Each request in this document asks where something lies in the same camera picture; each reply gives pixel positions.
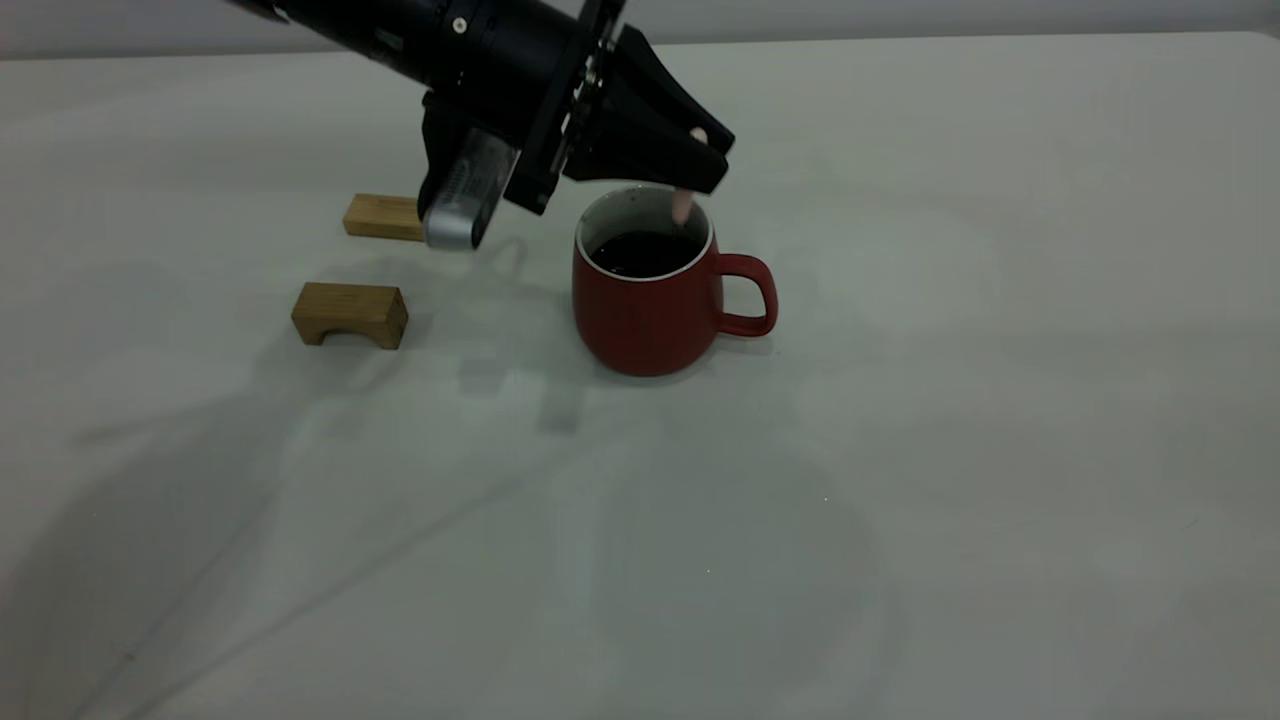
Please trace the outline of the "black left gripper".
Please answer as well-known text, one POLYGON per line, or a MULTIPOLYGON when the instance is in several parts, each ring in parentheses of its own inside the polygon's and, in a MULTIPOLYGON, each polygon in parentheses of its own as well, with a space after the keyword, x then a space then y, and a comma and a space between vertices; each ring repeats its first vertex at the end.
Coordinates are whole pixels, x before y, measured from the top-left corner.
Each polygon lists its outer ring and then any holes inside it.
POLYGON ((575 95, 623 9, 622 1, 586 1, 571 17, 544 1, 456 3, 454 109, 470 129, 517 152, 508 202, 541 215, 561 172, 579 182, 635 181, 695 193, 713 193, 728 173, 736 136, 634 26, 621 29, 608 53, 598 109, 566 160, 575 95))

